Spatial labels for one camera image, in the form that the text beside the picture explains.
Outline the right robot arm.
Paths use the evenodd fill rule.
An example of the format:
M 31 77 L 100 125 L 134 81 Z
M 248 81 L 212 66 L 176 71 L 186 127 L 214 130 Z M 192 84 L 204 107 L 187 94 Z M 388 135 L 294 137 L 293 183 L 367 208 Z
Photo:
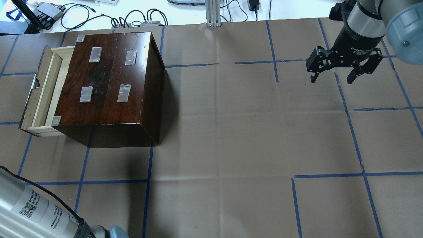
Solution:
M 329 19 L 343 22 L 331 49 L 317 46 L 306 61 L 315 82 L 318 75 L 335 67 L 352 68 L 348 84 L 363 74 L 372 74 L 382 61 L 377 47 L 384 37 L 397 58 L 407 64 L 422 64 L 421 0 L 346 0 L 332 7 Z

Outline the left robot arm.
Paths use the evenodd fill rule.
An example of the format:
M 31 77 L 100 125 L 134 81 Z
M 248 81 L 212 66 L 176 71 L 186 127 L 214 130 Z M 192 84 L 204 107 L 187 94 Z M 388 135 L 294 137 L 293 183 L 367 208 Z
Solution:
M 89 226 L 66 203 L 42 186 L 1 166 L 2 238 L 127 238 L 119 226 Z

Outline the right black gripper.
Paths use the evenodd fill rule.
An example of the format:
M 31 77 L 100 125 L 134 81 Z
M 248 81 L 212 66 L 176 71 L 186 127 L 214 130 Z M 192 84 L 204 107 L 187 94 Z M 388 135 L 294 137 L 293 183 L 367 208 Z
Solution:
M 311 83 L 315 83 L 320 73 L 335 67 L 352 67 L 347 76 L 347 83 L 352 84 L 362 74 L 372 74 L 383 59 L 380 48 L 375 48 L 365 55 L 355 55 L 351 52 L 341 53 L 338 50 L 326 50 L 317 46 L 306 60 L 306 70 L 313 73 Z

